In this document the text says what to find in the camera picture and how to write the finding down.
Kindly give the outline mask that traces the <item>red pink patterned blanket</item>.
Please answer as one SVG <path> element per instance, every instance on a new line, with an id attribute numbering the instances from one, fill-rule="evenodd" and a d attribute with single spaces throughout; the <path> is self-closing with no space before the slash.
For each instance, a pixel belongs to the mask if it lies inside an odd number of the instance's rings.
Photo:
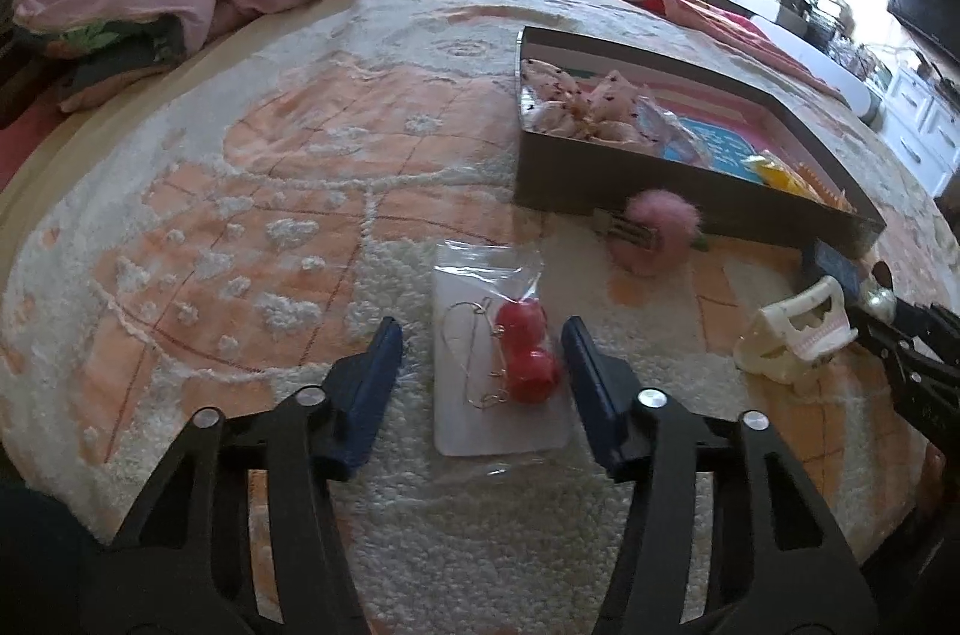
<path id="1" fill-rule="evenodd" d="M 820 80 L 791 55 L 740 14 L 709 5 L 703 0 L 622 0 L 632 7 L 649 11 L 672 25 L 690 28 L 708 34 L 715 41 L 726 44 L 765 67 L 796 78 L 817 91 L 841 101 L 841 92 L 827 81 Z"/>

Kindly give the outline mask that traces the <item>bagged red ball earrings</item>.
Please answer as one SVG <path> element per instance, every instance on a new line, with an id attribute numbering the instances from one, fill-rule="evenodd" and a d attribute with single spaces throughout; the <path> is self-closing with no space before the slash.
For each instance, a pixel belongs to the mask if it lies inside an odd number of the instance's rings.
<path id="1" fill-rule="evenodd" d="M 565 369 L 528 245 L 444 240 L 433 264 L 434 446 L 448 458 L 556 452 L 571 437 Z"/>

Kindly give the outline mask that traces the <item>pink pompom hair clip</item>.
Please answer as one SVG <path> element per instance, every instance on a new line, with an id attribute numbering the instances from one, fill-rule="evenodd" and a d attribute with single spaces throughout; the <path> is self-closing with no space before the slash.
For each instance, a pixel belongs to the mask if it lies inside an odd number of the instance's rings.
<path id="1" fill-rule="evenodd" d="M 613 263 L 640 278 L 677 270 L 693 252 L 708 248 L 700 211 L 667 190 L 638 193 L 622 213 L 596 209 L 590 222 Z"/>

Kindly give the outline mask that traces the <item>pink speckled bow scrunchie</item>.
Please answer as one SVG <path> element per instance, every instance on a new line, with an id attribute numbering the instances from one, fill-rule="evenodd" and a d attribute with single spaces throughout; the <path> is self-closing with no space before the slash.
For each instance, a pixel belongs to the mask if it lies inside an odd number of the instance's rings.
<path id="1" fill-rule="evenodd" d="M 521 115 L 527 131 L 651 154 L 661 146 L 638 120 L 643 91 L 613 70 L 584 89 L 563 68 L 521 62 Z"/>

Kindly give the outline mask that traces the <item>white drawer cabinet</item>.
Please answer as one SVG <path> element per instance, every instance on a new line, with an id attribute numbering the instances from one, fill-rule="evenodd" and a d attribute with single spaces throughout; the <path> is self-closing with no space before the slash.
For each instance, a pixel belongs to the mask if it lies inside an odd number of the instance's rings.
<path id="1" fill-rule="evenodd" d="M 932 198 L 958 174 L 958 110 L 909 68 L 893 73 L 877 133 Z"/>

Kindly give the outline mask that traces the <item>white bed footboard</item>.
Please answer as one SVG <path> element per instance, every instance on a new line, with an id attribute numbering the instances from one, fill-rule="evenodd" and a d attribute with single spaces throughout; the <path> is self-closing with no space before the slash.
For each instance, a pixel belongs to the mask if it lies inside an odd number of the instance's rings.
<path id="1" fill-rule="evenodd" d="M 776 23 L 766 20 L 763 16 L 755 14 L 750 18 L 757 28 L 770 39 L 776 47 L 791 55 L 796 62 L 807 68 L 809 73 L 827 83 L 833 89 L 843 96 L 851 112 L 861 120 L 863 124 L 869 125 L 875 115 L 874 98 L 871 91 L 862 83 L 859 78 L 850 73 L 846 68 L 837 64 L 835 60 L 830 59 L 828 55 L 820 52 L 814 46 L 811 46 L 805 39 L 800 39 L 797 34 L 788 31 Z"/>

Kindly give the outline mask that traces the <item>dark shallow box tray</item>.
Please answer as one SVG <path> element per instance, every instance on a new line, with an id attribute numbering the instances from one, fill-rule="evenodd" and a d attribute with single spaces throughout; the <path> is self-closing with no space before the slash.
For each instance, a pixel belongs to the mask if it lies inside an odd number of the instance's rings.
<path id="1" fill-rule="evenodd" d="M 545 106 L 534 68 L 553 67 L 583 94 L 613 75 L 636 124 L 680 125 L 651 143 L 601 137 L 583 117 Z M 663 188 L 700 211 L 709 234 L 804 247 L 823 240 L 862 257 L 887 223 L 797 110 L 755 86 L 690 62 L 571 32 L 527 26 L 517 41 L 519 156 L 514 198 L 563 215 L 620 211 Z"/>

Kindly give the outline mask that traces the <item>yellow item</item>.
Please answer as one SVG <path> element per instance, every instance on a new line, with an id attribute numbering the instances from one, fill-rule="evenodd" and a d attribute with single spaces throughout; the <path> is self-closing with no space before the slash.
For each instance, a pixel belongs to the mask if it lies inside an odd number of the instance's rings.
<path id="1" fill-rule="evenodd" d="M 768 149 L 743 159 L 742 165 L 745 169 L 755 172 L 760 180 L 770 188 L 779 190 L 779 192 L 791 193 L 794 197 L 807 198 L 807 200 L 822 203 L 822 197 L 818 195 L 817 190 L 797 170 L 794 170 L 787 162 L 778 158 L 775 153 L 771 153 Z"/>

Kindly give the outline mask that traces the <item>cream hair claw clip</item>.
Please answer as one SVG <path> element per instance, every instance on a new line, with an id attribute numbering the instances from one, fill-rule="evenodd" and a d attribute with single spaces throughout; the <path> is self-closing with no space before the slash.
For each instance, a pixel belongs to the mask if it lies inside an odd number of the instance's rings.
<path id="1" fill-rule="evenodd" d="M 765 305 L 736 342 L 734 362 L 742 372 L 784 387 L 811 383 L 818 367 L 856 341 L 844 307 L 843 289 L 832 276 Z"/>

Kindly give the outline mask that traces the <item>cream peach bed blanket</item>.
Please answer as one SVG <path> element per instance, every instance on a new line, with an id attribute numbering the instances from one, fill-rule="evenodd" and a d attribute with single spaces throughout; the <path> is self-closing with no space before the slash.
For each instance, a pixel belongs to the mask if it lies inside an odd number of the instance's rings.
<path id="1" fill-rule="evenodd" d="M 630 493 L 586 443 L 477 465 L 433 443 L 434 249 L 534 243 L 553 320 L 687 408 L 765 411 L 857 554 L 913 502 L 923 440 L 882 365 L 846 349 L 807 390 L 739 372 L 793 250 L 715 239 L 661 279 L 613 266 L 584 222 L 512 199 L 527 26 L 622 42 L 776 94 L 884 215 L 874 255 L 916 302 L 957 302 L 934 201 L 839 101 L 620 0 L 325 0 L 252 23 L 68 120 L 2 198 L 2 442 L 34 489 L 110 537 L 185 419 L 272 408 L 404 328 L 373 456 L 335 493 L 384 633 L 584 633 Z"/>

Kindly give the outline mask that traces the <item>pink children's book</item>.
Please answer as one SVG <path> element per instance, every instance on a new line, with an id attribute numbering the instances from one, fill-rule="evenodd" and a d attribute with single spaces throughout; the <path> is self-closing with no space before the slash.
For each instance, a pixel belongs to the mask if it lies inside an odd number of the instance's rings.
<path id="1" fill-rule="evenodd" d="M 654 143 L 659 158 L 763 185 L 755 172 L 742 165 L 743 159 L 757 154 L 742 135 L 724 125 L 677 114 L 661 103 L 649 86 L 643 86 L 636 103 L 635 122 Z"/>

